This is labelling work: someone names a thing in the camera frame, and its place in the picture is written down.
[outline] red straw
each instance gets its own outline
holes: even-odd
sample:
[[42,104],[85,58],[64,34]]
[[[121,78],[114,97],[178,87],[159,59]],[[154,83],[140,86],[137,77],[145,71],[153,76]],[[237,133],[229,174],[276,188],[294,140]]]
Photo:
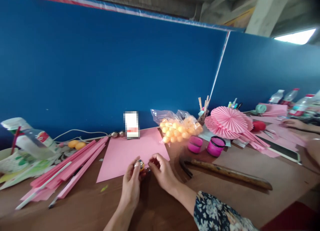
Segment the red straw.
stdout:
[[17,131],[16,131],[16,134],[14,135],[13,142],[12,142],[11,155],[13,154],[14,148],[16,147],[16,141],[17,141],[17,137],[18,137],[19,134],[20,134],[20,129],[21,129],[21,126],[18,127],[18,129],[17,129]]

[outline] bottle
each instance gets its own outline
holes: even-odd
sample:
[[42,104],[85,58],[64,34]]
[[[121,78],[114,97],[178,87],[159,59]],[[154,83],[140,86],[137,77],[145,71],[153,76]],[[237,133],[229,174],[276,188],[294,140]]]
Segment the bottle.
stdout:
[[297,96],[299,90],[300,90],[299,88],[295,88],[291,92],[287,93],[287,95],[284,97],[281,104],[288,105],[290,102],[292,102],[293,99]]
[[289,114],[297,117],[301,116],[312,103],[312,97],[314,97],[313,94],[307,94],[304,98],[297,101]]
[[283,97],[283,92],[284,90],[278,90],[277,93],[273,94],[271,98],[269,99],[270,104],[278,104],[278,102],[281,100]]
[[12,134],[21,126],[16,145],[38,160],[54,157],[61,152],[61,148],[46,132],[33,129],[23,118],[8,119],[1,125]]

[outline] plastic bag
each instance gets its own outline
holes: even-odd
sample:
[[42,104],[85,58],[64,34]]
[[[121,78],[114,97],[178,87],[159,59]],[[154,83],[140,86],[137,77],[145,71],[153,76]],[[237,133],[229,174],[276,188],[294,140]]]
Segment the plastic bag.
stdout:
[[177,114],[168,110],[151,109],[153,120],[160,126],[164,143],[182,142],[191,135],[199,135],[203,128],[197,119],[187,111],[178,110]]

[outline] woman's right hand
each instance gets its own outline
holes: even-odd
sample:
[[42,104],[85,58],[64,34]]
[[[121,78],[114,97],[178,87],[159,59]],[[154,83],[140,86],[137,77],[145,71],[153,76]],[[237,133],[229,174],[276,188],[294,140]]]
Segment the woman's right hand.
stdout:
[[169,161],[157,153],[152,155],[148,165],[156,176],[160,187],[172,195],[173,190],[180,182],[174,176]]
[[307,130],[308,125],[301,122],[298,119],[285,119],[282,120],[282,123],[289,128],[296,128],[296,129],[301,129],[301,130]]

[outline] person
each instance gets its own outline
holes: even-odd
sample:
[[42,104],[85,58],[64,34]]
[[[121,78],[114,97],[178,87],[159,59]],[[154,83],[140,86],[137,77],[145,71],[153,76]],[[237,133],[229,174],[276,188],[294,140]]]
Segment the person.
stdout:
[[320,127],[305,124],[298,119],[285,119],[282,124],[288,128],[304,131],[292,130],[297,137],[306,142],[307,152],[320,166]]
[[[140,183],[146,176],[140,173],[137,157],[128,166],[123,177],[123,187],[117,210],[104,231],[127,231],[134,210],[139,203]],[[154,154],[148,163],[159,185],[177,199],[193,216],[200,231],[257,231],[251,221],[241,217],[234,209],[216,197],[203,191],[196,193],[174,176],[169,162],[160,154]]]

